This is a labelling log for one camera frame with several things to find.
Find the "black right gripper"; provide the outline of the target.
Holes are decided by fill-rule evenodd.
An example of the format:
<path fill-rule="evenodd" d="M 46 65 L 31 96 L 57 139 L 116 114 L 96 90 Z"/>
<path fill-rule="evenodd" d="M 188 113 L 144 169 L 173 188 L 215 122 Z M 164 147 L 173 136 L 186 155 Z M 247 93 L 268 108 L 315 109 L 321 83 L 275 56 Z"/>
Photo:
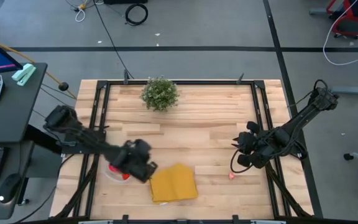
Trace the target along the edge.
<path fill-rule="evenodd" d="M 244 167 L 255 167 L 261 169 L 271 160 L 273 148 L 269 145 L 268 131 L 261 131 L 260 126 L 248 121 L 248 131 L 240 132 L 238 137 L 232 139 L 237 144 L 231 144 L 237 148 L 240 155 L 237 163 Z"/>

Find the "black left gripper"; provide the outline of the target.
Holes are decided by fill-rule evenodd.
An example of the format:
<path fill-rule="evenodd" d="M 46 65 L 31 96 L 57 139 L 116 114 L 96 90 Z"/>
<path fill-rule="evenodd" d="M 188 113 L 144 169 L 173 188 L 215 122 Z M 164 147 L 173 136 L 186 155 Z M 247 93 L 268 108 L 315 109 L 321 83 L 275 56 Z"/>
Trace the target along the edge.
<path fill-rule="evenodd" d="M 126 141 L 114 148 L 112 166 L 146 183 L 158 168 L 155 162 L 150 161 L 151 149 L 151 145 L 143 139 Z"/>

